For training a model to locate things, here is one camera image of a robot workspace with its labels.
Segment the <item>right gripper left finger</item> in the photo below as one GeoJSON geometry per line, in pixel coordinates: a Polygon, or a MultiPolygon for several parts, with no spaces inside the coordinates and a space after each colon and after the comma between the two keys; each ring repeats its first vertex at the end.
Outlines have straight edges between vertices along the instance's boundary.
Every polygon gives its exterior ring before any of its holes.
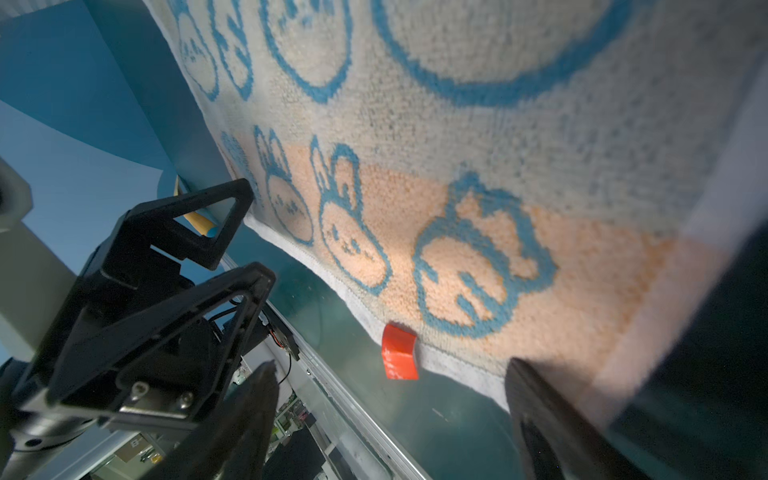
{"type": "Polygon", "coordinates": [[[277,411],[276,364],[262,363],[146,479],[260,479],[277,411]]]}

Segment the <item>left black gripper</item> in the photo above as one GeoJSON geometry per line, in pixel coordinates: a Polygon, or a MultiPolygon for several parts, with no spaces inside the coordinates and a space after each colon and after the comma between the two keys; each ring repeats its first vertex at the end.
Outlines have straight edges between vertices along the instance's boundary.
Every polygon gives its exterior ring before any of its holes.
{"type": "Polygon", "coordinates": [[[76,279],[12,405],[112,430],[188,432],[210,417],[276,276],[251,263],[197,284],[181,261],[216,269],[253,201],[237,179],[131,209],[76,279]],[[216,204],[229,207],[219,224],[201,214],[216,204]]]}

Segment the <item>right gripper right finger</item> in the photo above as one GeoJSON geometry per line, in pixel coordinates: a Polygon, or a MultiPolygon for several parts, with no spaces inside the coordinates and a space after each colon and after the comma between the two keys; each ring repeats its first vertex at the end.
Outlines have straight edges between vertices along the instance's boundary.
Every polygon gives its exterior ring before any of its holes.
{"type": "Polygon", "coordinates": [[[507,403],[525,479],[646,479],[528,362],[513,358],[507,403]]]}

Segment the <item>blue patterned towel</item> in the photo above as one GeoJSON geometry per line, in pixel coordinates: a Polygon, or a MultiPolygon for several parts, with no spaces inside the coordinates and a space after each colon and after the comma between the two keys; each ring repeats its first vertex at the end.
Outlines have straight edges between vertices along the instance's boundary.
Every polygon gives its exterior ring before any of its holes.
{"type": "Polygon", "coordinates": [[[767,217],[763,1],[151,1],[246,225],[380,341],[610,423],[767,217]]]}

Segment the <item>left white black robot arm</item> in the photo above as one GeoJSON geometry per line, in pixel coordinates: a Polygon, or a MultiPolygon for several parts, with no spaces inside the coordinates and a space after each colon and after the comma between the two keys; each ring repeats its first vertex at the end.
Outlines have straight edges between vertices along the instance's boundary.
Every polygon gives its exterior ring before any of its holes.
{"type": "Polygon", "coordinates": [[[231,388],[274,274],[215,269],[254,194],[244,179],[137,205],[74,274],[24,223],[29,184],[1,167],[1,475],[27,479],[94,425],[178,441],[152,479],[259,479],[276,367],[231,388]]]}

